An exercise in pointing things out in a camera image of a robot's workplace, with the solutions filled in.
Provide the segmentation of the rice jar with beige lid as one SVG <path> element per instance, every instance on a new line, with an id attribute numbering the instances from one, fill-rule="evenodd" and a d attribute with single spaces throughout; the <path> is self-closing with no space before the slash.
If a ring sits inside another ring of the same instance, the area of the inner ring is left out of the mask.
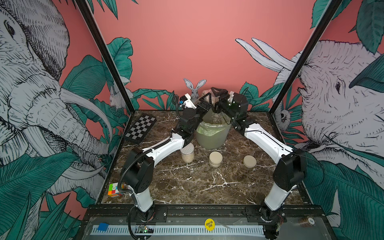
<path id="1" fill-rule="evenodd" d="M 211 104 L 215 103 L 215 96 L 213 95 L 212 90 L 204 90 L 202 92 L 201 99 L 205 100 L 206 102 L 209 102 Z"/>

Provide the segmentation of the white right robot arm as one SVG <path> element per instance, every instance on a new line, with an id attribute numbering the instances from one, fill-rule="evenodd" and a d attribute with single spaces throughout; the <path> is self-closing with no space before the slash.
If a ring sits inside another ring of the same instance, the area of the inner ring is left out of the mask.
<path id="1" fill-rule="evenodd" d="M 260 147 L 276 164 L 274 184 L 259 208 L 260 217 L 266 223 L 282 220 L 281 207 L 292 190 L 307 175 L 306 154 L 285 145 L 248 115 L 248 100 L 244 95 L 225 89 L 211 88 L 218 98 L 215 113 L 223 112 L 230 118 L 234 129 Z"/>

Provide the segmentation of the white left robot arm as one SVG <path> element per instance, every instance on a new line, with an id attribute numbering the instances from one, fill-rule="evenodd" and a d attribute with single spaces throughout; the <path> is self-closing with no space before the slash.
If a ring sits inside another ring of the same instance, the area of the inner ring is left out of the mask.
<path id="1" fill-rule="evenodd" d="M 154 208 L 149 186 L 153 179 L 155 166 L 172 153 L 186 147 L 193 140 L 195 131 L 212 106 L 211 102 L 203 99 L 200 99 L 195 107 L 184 101 L 185 109 L 169 137 L 151 147 L 143 150 L 133 149 L 129 153 L 121 171 L 118 191 L 121 194 L 130 194 L 135 207 L 142 213 L 151 212 Z"/>

